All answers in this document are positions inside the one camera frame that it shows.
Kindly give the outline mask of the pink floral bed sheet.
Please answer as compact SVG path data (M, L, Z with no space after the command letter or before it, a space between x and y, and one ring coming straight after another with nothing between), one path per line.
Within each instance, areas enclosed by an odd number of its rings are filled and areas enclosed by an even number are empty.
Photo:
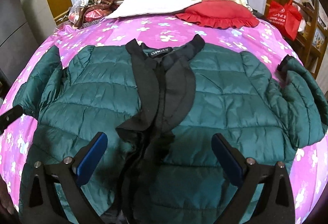
M59 48L62 64L66 66L87 45L124 45L135 39L138 43L145 43L153 48L176 47L185 44L196 34L214 45L237 52L252 52L272 74L276 73L277 65L286 55L296 56L279 31L265 21L260 21L254 28L226 30L200 27L165 15L122 20L107 19L82 30L65 25L51 34L28 58L5 97L1 112L11 108L20 86L26 82L35 64L51 46ZM1 136L1 175L7 183L14 205L19 203L22 170L36 126L35 119L22 116ZM327 184L326 138L296 152L290 179L295 199L296 222L307 222L318 200L325 196L323 191Z

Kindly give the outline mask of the clear plastic bag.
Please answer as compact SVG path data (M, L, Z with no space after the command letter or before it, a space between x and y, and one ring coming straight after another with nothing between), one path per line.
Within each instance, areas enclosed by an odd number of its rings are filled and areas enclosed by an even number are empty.
M84 0L76 0L74 5L69 10L68 13L69 21L71 21L73 24L76 24L82 14L83 9L84 9Z

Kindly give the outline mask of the white pillow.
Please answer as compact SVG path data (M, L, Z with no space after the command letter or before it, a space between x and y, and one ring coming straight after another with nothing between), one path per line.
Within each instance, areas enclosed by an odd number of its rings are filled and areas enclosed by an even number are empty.
M124 0L106 18L175 13L200 2L201 0Z

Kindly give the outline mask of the wooden chair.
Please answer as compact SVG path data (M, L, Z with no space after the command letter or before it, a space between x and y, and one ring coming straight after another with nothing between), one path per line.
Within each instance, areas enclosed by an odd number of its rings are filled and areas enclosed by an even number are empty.
M314 6L309 2L292 2L306 15L304 30L297 33L293 49L304 67L316 79L327 49L327 29L323 26L323 21L320 21L319 1L314 0Z

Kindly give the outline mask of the grey wardrobe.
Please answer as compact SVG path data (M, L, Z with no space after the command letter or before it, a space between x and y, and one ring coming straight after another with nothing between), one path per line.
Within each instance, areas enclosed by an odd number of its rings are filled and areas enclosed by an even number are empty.
M47 0L1 0L1 78L12 84L54 28Z

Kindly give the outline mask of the red shopping bag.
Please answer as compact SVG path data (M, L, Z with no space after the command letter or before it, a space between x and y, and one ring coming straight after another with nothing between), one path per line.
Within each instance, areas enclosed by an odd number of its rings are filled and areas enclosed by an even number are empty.
M292 41L296 39L302 14L292 5L292 0L284 5L271 1L266 18L283 37Z

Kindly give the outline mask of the red ruffled cushion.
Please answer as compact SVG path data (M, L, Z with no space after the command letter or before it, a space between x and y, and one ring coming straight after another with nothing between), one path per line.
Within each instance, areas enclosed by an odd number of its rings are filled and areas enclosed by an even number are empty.
M176 14L176 17L188 23L214 29L253 28L260 23L248 8L229 0L203 0Z

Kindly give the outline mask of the dark green puffer jacket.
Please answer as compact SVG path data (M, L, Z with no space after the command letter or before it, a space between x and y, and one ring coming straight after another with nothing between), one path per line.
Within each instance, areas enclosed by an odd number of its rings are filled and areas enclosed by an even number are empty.
M20 204L35 162L74 156L103 132L107 149L83 189L99 215L213 223L236 192L211 149L214 134L261 164L290 168L327 131L327 101L311 73L291 56L278 70L282 85L252 53L198 35L168 50L136 40L86 46L68 67L49 48L13 101L37 120Z

